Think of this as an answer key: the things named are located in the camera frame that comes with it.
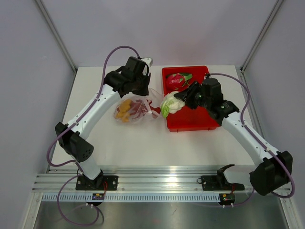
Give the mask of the white cauliflower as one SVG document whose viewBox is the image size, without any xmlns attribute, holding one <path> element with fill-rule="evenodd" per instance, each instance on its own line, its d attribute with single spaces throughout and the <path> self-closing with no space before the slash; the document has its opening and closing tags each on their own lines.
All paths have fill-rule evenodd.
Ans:
<svg viewBox="0 0 305 229">
<path fill-rule="evenodd" d="M 169 114 L 174 114 L 178 111 L 180 111 L 184 106 L 185 106 L 185 102 L 177 99 L 174 97 L 174 95 L 176 95 L 178 93 L 178 91 L 173 91 L 168 93 L 161 105 L 160 105 L 160 110 L 162 113 L 163 118 L 166 118 Z"/>
</svg>

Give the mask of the clear zip top bag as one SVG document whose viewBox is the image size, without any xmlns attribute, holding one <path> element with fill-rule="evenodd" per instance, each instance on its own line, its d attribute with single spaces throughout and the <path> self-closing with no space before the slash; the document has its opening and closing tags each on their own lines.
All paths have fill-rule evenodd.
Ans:
<svg viewBox="0 0 305 229">
<path fill-rule="evenodd" d="M 160 105 L 163 96 L 155 89 L 149 88 L 147 96 L 129 93 L 116 105 L 113 118 L 121 124 L 135 124 L 160 118 Z"/>
</svg>

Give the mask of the yellow ginger root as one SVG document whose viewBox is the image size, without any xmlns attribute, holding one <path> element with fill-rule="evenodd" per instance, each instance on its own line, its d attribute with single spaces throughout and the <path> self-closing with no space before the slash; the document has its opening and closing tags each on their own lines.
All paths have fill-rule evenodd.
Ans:
<svg viewBox="0 0 305 229">
<path fill-rule="evenodd" d="M 131 108 L 132 101 L 130 99 L 126 99 L 120 103 L 120 105 L 116 109 L 115 119 L 120 119 L 123 123 L 129 122 L 129 110 Z"/>
</svg>

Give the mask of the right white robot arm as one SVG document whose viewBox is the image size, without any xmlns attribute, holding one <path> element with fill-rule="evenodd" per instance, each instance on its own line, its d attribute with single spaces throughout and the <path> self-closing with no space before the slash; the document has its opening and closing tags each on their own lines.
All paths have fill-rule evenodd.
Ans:
<svg viewBox="0 0 305 229">
<path fill-rule="evenodd" d="M 258 194 L 265 196 L 271 193 L 279 198 L 291 198 L 295 194 L 292 155 L 268 144 L 245 122 L 244 110 L 224 99 L 217 79 L 194 82 L 174 97 L 190 109 L 205 108 L 208 115 L 239 142 L 256 166 L 249 173 L 249 181 Z"/>
</svg>

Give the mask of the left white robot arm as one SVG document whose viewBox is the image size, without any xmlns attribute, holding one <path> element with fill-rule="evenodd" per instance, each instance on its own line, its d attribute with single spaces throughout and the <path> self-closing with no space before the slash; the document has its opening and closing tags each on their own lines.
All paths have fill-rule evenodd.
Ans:
<svg viewBox="0 0 305 229">
<path fill-rule="evenodd" d="M 102 116 L 126 94 L 148 95 L 152 64 L 150 57 L 129 57 L 124 66 L 106 74 L 102 89 L 74 118 L 55 127 L 60 147 L 76 161 L 93 190 L 102 186 L 103 172 L 92 156 L 94 147 L 87 138 Z"/>
</svg>

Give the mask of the red plastic tray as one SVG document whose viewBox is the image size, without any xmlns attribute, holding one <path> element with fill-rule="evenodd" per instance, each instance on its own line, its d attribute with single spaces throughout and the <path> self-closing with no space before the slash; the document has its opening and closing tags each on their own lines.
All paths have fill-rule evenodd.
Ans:
<svg viewBox="0 0 305 229">
<path fill-rule="evenodd" d="M 172 77 L 173 74 L 190 74 L 189 77 Z M 162 68 L 162 83 L 163 93 L 167 95 L 172 91 L 183 91 L 193 82 L 202 83 L 205 75 L 209 73 L 208 67 L 201 66 L 178 66 L 178 67 L 164 67 Z M 179 83 L 173 85 L 169 84 L 170 81 L 175 79 L 180 80 Z M 198 130 L 214 130 L 219 127 L 216 121 L 214 121 L 203 107 L 198 107 L 195 110 L 184 106 L 180 111 L 174 114 L 168 114 L 166 117 L 166 123 L 169 131 L 181 132 L 181 131 L 198 131 Z"/>
</svg>

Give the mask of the pink dragon fruit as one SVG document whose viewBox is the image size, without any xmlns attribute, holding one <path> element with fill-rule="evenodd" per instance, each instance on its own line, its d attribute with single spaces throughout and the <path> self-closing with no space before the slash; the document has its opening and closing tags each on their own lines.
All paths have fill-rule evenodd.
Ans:
<svg viewBox="0 0 305 229">
<path fill-rule="evenodd" d="M 189 81 L 192 79 L 191 73 L 174 73 L 166 76 L 166 87 L 170 90 L 177 91 L 184 86 L 189 86 Z"/>
</svg>

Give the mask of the right small circuit board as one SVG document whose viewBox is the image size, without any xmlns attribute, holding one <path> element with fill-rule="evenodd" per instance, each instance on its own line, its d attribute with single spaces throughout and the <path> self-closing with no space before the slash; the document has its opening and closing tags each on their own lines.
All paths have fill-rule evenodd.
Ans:
<svg viewBox="0 0 305 229">
<path fill-rule="evenodd" d="M 219 204 L 225 208 L 225 206 L 234 206 L 235 203 L 235 194 L 234 193 L 223 193 L 219 194 L 220 202 Z"/>
</svg>

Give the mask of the small circuit board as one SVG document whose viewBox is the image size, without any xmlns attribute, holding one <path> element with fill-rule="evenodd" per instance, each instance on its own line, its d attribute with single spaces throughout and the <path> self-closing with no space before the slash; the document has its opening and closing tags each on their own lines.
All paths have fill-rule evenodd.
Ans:
<svg viewBox="0 0 305 229">
<path fill-rule="evenodd" d="M 104 200 L 105 195 L 103 193 L 93 193 L 92 200 Z"/>
<path fill-rule="evenodd" d="M 219 204 L 225 208 L 225 206 L 234 206 L 235 203 L 235 194 L 234 193 L 223 193 L 219 194 L 220 202 Z"/>
</svg>

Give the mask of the left small circuit board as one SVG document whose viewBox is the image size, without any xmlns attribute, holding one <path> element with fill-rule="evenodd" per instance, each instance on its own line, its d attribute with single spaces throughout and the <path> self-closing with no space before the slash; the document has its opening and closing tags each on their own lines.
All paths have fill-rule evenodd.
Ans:
<svg viewBox="0 0 305 229">
<path fill-rule="evenodd" d="M 103 193 L 93 193 L 92 200 L 104 200 L 105 195 Z"/>
</svg>

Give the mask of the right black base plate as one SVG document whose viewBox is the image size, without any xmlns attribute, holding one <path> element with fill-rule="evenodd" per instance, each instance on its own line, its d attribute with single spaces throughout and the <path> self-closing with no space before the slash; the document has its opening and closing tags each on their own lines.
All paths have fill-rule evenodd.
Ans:
<svg viewBox="0 0 305 229">
<path fill-rule="evenodd" d="M 203 191 L 243 191 L 245 187 L 239 183 L 229 183 L 225 177 L 219 175 L 206 175 L 197 179 Z"/>
</svg>

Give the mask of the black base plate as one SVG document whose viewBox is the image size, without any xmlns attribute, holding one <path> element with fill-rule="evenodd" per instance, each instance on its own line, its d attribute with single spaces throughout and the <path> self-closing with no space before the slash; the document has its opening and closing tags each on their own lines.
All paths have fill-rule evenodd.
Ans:
<svg viewBox="0 0 305 229">
<path fill-rule="evenodd" d="M 243 191 L 245 187 L 239 183 L 229 183 L 225 177 L 219 175 L 206 175 L 197 179 L 203 191 Z"/>
<path fill-rule="evenodd" d="M 118 176 L 104 175 L 102 179 L 90 180 L 86 176 L 80 176 L 77 178 L 75 189 L 78 191 L 116 191 L 118 178 Z"/>
</svg>

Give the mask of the left aluminium frame post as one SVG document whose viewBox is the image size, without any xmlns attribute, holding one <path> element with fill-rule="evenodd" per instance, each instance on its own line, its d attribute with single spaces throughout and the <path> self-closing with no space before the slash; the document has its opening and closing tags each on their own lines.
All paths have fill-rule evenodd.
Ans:
<svg viewBox="0 0 305 229">
<path fill-rule="evenodd" d="M 64 56 L 66 62 L 68 63 L 68 65 L 70 66 L 72 72 L 74 75 L 77 74 L 77 70 L 78 70 L 78 67 L 76 66 L 74 60 L 72 59 L 65 43 L 63 42 L 57 28 L 56 28 L 56 25 L 47 9 L 47 7 L 45 6 L 44 2 L 42 0 L 34 0 L 34 3 L 36 4 L 39 12 L 41 13 L 44 21 L 46 22 L 47 24 L 47 27 L 49 28 L 52 36 L 54 37 L 62 55 Z"/>
</svg>

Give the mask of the aluminium frame post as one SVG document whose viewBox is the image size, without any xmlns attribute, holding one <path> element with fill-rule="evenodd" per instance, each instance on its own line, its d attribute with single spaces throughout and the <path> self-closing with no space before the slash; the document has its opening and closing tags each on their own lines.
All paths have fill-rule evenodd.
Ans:
<svg viewBox="0 0 305 229">
<path fill-rule="evenodd" d="M 65 43 L 63 42 L 57 28 L 56 28 L 56 25 L 47 9 L 47 7 L 45 6 L 44 2 L 42 0 L 34 0 L 34 3 L 36 4 L 39 12 L 41 13 L 44 21 L 46 22 L 47 24 L 47 27 L 49 28 L 52 36 L 54 37 L 62 55 L 64 56 L 66 62 L 68 63 L 68 65 L 70 66 L 72 72 L 74 75 L 77 74 L 77 70 L 78 70 L 78 67 L 76 66 L 74 60 L 72 59 Z"/>
<path fill-rule="evenodd" d="M 281 7 L 285 3 L 285 0 L 277 0 L 275 4 L 273 5 L 272 9 L 270 10 L 262 28 L 260 29 L 250 51 L 248 52 L 245 60 L 243 61 L 242 65 L 240 66 L 241 73 L 245 73 L 245 70 L 249 66 L 251 60 L 255 56 L 255 53 L 257 52 L 260 44 L 264 40 L 264 37 L 266 36 L 267 32 L 271 28 L 271 25 L 273 24 L 273 21 L 275 20 L 276 16 L 278 15 Z"/>
</svg>

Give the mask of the aluminium mounting rail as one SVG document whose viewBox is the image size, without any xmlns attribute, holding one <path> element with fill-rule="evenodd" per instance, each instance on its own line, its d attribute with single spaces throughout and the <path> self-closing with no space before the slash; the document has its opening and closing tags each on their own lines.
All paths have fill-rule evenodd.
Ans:
<svg viewBox="0 0 305 229">
<path fill-rule="evenodd" d="M 220 166 L 101 166 L 104 174 L 118 176 L 117 193 L 199 193 L 197 179 L 214 175 Z M 76 166 L 50 167 L 38 173 L 32 192 L 56 192 L 73 176 Z"/>
</svg>

